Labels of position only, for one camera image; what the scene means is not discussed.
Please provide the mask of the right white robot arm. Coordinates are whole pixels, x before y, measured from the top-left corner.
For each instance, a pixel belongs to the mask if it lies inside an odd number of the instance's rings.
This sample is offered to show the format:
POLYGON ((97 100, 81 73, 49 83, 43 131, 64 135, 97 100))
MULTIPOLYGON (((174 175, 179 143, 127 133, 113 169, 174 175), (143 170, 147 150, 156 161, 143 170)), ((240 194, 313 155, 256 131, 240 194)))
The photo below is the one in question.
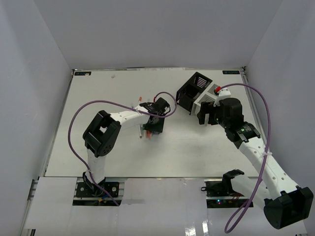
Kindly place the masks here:
POLYGON ((265 152, 264 141, 254 125, 244 120, 241 102, 226 98, 218 103, 202 102, 197 114, 200 124, 220 125, 227 138, 251 162, 265 186, 256 186, 243 171, 238 169, 225 173, 222 189, 228 196, 240 193, 251 198, 260 207, 267 221, 275 229, 281 229, 308 218, 314 195, 310 188, 300 187, 280 167, 272 156, 265 152))

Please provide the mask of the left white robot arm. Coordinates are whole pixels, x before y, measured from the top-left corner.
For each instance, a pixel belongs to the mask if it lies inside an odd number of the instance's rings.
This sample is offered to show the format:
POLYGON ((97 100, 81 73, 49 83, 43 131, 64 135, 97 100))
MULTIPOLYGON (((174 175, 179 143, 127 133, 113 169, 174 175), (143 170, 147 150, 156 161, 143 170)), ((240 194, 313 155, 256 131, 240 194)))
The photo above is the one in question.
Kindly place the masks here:
POLYGON ((140 129, 140 134, 160 134, 163 131, 164 116, 168 112, 170 105, 163 98, 155 102, 140 103, 135 107, 135 111, 99 111, 83 134, 90 168, 85 174, 89 181, 88 192, 93 196, 103 193, 105 159, 114 148, 119 132, 135 126, 140 129))

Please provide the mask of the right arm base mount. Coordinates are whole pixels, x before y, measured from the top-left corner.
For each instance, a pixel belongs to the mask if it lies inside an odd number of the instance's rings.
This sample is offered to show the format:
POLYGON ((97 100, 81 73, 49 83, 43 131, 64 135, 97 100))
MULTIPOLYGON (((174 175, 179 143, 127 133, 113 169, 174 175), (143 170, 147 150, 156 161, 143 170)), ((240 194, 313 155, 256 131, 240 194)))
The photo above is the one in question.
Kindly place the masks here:
POLYGON ((208 209, 239 208, 248 199, 232 189, 231 180, 244 175, 241 170, 235 169, 223 174, 220 180, 208 180, 200 188, 206 194, 208 209))

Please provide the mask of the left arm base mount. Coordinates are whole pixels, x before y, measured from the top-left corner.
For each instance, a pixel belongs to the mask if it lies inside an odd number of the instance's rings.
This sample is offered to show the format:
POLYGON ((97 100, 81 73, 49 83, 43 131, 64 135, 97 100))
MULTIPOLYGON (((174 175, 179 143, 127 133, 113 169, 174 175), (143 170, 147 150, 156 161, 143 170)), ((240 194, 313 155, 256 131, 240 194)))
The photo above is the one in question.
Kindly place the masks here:
POLYGON ((118 207, 124 195, 124 181, 116 178, 106 178, 99 184, 104 190, 90 188, 83 177, 77 179, 73 197, 73 206, 84 207, 118 207))

